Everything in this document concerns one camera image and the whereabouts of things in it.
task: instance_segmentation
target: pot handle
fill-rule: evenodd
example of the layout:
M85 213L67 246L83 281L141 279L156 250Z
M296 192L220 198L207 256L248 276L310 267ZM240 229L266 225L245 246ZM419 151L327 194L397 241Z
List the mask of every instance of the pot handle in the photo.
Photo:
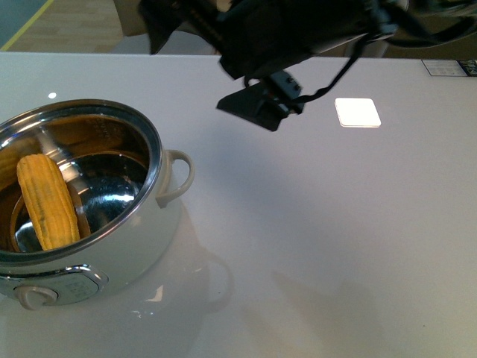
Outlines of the pot handle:
M165 151L164 159L164 167L166 169L164 177L165 180L162 182L162 185L159 187L156 194L156 201L161 209L166 207L170 201L180 197L184 192L186 192L190 188L195 175L194 162L192 161L192 158L183 151L167 150ZM187 165L189 166L189 175L187 176L186 181L184 181L182 185L168 192L167 189L172 175L172 165L176 160L183 160L187 163Z

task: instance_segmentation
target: cooking pot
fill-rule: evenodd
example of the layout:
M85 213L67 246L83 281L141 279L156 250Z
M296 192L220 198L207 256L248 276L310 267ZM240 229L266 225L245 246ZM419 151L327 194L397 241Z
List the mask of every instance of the cooking pot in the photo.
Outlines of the cooking pot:
M44 153L59 166L81 239L42 251L16 181L16 163ZM189 175L178 186L172 166ZM180 220L195 168L162 147L152 123L112 101L64 101L0 126L0 293L23 307L71 304L126 286L156 262Z

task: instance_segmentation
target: stainless steel pot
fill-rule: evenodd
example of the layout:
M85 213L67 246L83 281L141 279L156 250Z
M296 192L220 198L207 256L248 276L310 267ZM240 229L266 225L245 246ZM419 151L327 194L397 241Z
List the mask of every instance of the stainless steel pot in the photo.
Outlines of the stainless steel pot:
M16 163L33 153L51 157L75 205L82 239L41 251ZM189 165L180 186L175 160ZM151 122L123 104L65 101L18 115L0 126L0 292L28 309L71 304L129 284L172 240L177 199L195 168L181 151L162 148Z

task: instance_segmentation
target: white table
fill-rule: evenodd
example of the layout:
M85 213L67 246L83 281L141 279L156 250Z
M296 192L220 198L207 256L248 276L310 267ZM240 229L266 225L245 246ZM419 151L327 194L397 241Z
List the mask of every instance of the white table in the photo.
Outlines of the white table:
M2 120L52 101L120 101L197 165L177 235L144 277L39 312L2 298L0 357L476 356L475 78L362 59L271 133L215 109L241 88L217 57L0 61ZM291 72L313 92L342 64ZM341 127L337 97L372 98L382 126Z

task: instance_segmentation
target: corn cob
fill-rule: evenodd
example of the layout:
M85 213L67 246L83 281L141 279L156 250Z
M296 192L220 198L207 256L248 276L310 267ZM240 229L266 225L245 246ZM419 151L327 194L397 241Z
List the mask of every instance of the corn cob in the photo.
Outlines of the corn cob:
M56 163L44 154L23 157L18 182L35 234L43 250L80 239L75 208Z
M38 150L39 145L34 138L19 138L0 150L0 190L16 182L16 164L19 160Z

